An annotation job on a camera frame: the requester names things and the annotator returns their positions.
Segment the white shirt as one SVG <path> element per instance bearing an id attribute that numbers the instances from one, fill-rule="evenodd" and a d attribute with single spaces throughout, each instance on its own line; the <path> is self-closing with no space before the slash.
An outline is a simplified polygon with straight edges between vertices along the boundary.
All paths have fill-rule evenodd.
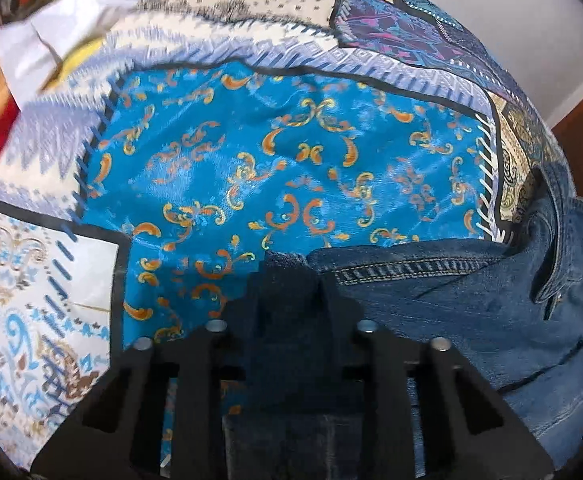
<path id="1" fill-rule="evenodd" d="M 0 27 L 0 67 L 18 107 L 32 101 L 76 47 L 106 34 L 146 0 L 55 0 Z"/>

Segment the blue patchwork bedspread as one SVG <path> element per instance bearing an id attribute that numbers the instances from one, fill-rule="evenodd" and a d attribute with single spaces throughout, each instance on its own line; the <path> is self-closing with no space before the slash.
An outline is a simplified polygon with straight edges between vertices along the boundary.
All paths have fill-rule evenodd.
<path id="1" fill-rule="evenodd" d="M 270 255 L 348 286 L 517 242 L 554 136 L 429 0 L 146 0 L 0 153 L 0 449 L 28 467 L 135 338 L 226 313 Z"/>

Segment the yellow blanket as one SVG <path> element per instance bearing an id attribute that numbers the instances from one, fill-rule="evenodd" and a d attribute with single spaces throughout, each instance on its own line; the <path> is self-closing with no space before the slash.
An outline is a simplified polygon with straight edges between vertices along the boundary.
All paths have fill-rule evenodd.
<path id="1" fill-rule="evenodd" d="M 80 84 L 86 60 L 102 43 L 96 39 L 78 47 L 42 96 L 18 108 L 0 153 L 0 202 L 58 218 L 74 206 L 78 160 L 100 121 L 91 108 L 91 93 Z"/>

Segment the blue denim jacket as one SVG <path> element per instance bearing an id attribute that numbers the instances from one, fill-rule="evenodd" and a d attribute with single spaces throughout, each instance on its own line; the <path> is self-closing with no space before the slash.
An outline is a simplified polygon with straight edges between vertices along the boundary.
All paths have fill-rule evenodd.
<path id="1" fill-rule="evenodd" d="M 346 478 L 360 462 L 361 390 L 334 365 L 321 286 L 396 335 L 452 342 L 553 460 L 583 448 L 583 200 L 546 164 L 512 243 L 433 240 L 393 247 L 269 252 L 227 414 L 256 430 L 270 478 Z"/>

